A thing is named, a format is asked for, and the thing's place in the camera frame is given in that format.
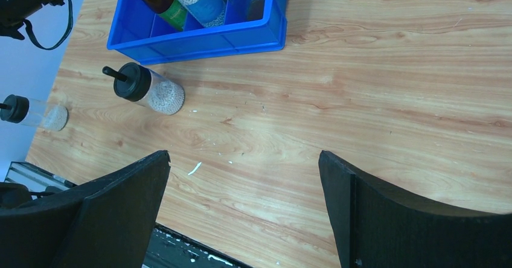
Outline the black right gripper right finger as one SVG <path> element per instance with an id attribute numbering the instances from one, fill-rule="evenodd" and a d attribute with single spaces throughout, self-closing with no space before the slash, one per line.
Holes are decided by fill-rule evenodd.
<path id="1" fill-rule="evenodd" d="M 342 267 L 510 267 L 511 215 L 412 193 L 322 151 L 325 204 Z"/>

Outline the blue plastic divided bin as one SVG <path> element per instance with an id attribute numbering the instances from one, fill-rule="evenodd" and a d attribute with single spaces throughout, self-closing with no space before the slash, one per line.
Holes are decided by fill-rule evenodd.
<path id="1" fill-rule="evenodd" d="M 278 51 L 287 32 L 287 0 L 264 0 L 263 16 L 241 21 L 228 0 L 224 24 L 204 28 L 187 15 L 176 31 L 142 0 L 118 0 L 106 47 L 142 65 Z"/>

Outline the sauce bottle yellow cap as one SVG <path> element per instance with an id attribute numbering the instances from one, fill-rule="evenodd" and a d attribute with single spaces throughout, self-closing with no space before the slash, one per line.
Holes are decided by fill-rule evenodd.
<path id="1" fill-rule="evenodd" d="M 178 0 L 142 0 L 149 9 L 155 12 L 166 23 L 177 31 L 183 31 L 187 10 Z"/>

